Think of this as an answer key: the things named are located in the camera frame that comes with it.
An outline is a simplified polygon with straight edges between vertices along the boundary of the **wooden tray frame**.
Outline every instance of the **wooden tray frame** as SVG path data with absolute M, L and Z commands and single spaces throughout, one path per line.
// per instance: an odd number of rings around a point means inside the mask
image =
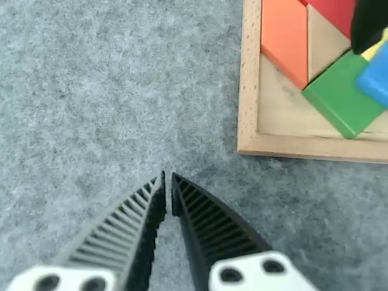
M 237 150 L 245 155 L 388 162 L 388 141 L 264 134 L 258 131 L 261 0 L 244 0 Z

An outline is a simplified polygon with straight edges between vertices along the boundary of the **beige triangular block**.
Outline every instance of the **beige triangular block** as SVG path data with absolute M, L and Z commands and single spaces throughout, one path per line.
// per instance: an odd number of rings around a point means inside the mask
M 307 6 L 307 12 L 310 81 L 350 47 L 350 40 L 310 4 Z

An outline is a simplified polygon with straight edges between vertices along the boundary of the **yellow block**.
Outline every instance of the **yellow block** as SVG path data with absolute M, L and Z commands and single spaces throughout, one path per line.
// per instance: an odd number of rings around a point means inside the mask
M 373 47 L 368 48 L 365 52 L 361 54 L 361 56 L 364 57 L 367 61 L 370 61 L 375 56 L 378 49 L 386 42 L 388 41 L 388 27 L 383 31 L 383 37 L 381 40 L 376 43 Z

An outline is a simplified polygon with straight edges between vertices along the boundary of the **blue wooden block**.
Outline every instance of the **blue wooden block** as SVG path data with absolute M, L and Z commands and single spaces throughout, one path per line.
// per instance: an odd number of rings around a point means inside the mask
M 388 42 L 378 50 L 356 84 L 365 94 L 388 107 Z

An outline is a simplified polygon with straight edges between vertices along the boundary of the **orange wooden block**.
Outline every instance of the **orange wooden block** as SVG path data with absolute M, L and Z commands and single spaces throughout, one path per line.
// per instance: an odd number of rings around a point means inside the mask
M 299 89 L 307 85 L 307 8 L 299 0 L 263 0 L 261 51 Z

